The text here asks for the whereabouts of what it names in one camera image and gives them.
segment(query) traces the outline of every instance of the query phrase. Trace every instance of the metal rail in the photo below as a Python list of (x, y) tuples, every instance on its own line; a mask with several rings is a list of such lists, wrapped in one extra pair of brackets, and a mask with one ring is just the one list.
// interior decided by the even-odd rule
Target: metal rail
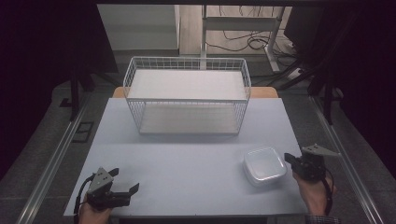
[(344, 146), (341, 143), (337, 132), (335, 131), (333, 126), (329, 125), (327, 120), (324, 118), (324, 115), (322, 113), (323, 109), (318, 97), (310, 96), (310, 100), (316, 109), (319, 120), (324, 128), (325, 133), (328, 135), (333, 148), (341, 154), (341, 156), (339, 157), (341, 165), (343, 166), (346, 176), (361, 203), (361, 207), (363, 208), (364, 213), (366, 214), (371, 223), (384, 223), (378, 213), (378, 210), (376, 209), (375, 203), (370, 196), (369, 191), (364, 186), (361, 178), (358, 175), (358, 172), (353, 167), (352, 161), (348, 157), (347, 151), (344, 149)]
[(44, 197), (46, 196), (47, 191), (50, 188), (50, 184), (52, 183), (52, 180), (55, 177), (59, 166), (61, 165), (64, 154), (70, 145), (73, 134), (78, 128), (78, 124), (81, 121), (82, 116), (84, 115), (90, 98), (90, 92), (87, 92), (82, 96), (81, 109), (78, 111), (74, 121), (70, 121), (69, 125), (67, 126), (67, 129), (64, 132), (64, 136), (62, 137), (59, 145), (56, 147), (54, 153), (52, 154), (52, 157), (49, 159), (49, 163), (47, 164), (43, 174), (40, 176), (37, 184), (35, 185), (35, 189), (33, 190), (27, 203), (22, 209), (16, 223), (32, 223), (35, 220), (35, 215), (37, 214), (38, 209), (40, 208)]

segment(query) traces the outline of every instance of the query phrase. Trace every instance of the dark curtain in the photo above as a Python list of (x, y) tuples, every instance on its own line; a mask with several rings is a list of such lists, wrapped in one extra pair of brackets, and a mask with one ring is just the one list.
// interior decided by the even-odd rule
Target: dark curtain
[(396, 6), (369, 1), (334, 60), (341, 107), (396, 176)]
[(54, 87), (88, 65), (117, 73), (96, 4), (7, 0), (0, 3), (0, 176), (42, 120)]

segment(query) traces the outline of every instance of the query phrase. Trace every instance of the human hand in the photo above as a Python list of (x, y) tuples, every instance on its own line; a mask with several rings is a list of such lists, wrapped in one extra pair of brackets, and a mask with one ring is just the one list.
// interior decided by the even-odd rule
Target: human hand
[[(326, 189), (321, 181), (306, 181), (300, 178), (295, 172), (293, 177), (297, 181), (300, 189), (301, 197), (303, 198), (309, 214), (313, 216), (326, 216), (325, 210), (327, 205)], [(332, 186), (332, 180), (326, 177), (329, 186)], [(332, 193), (336, 192), (336, 187), (332, 187)]]
[(107, 224), (112, 209), (96, 210), (87, 203), (87, 195), (84, 197), (84, 202), (79, 208), (79, 224)]

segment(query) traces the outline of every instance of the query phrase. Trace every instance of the black strap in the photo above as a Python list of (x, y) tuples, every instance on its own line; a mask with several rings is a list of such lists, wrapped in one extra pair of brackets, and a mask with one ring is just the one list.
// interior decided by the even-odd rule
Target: black strap
[(326, 216), (328, 216), (330, 211), (332, 210), (332, 190), (330, 189), (329, 183), (327, 182), (326, 178), (321, 178), (320, 180), (323, 183), (324, 188), (326, 189), (327, 203), (326, 203), (325, 213)]
[(84, 183), (82, 183), (81, 188), (79, 189), (78, 196), (77, 196), (77, 198), (76, 198), (75, 208), (74, 208), (74, 217), (73, 217), (74, 224), (78, 224), (78, 223), (79, 223), (79, 206), (81, 205), (80, 202), (81, 202), (82, 190), (84, 189), (85, 185), (86, 185), (88, 182), (90, 182), (90, 181), (93, 180), (94, 177), (95, 177), (95, 174), (93, 174), (93, 175), (91, 175), (90, 177), (88, 177), (88, 178), (84, 181)]

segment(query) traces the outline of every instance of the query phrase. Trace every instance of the human arm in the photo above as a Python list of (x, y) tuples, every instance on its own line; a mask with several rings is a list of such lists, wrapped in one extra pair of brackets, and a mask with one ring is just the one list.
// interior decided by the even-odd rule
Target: human arm
[[(300, 189), (301, 197), (303, 198), (309, 215), (305, 216), (305, 224), (327, 224), (327, 223), (341, 223), (339, 218), (326, 217), (327, 194), (326, 189), (321, 181), (306, 181), (301, 179), (293, 172), (293, 177), (297, 181)], [(329, 186), (332, 186), (332, 180), (326, 177)], [(332, 193), (335, 193), (336, 187), (332, 186)]]
[(87, 196), (85, 196), (84, 202), (79, 208), (79, 224), (107, 224), (112, 209), (96, 210), (87, 203)]

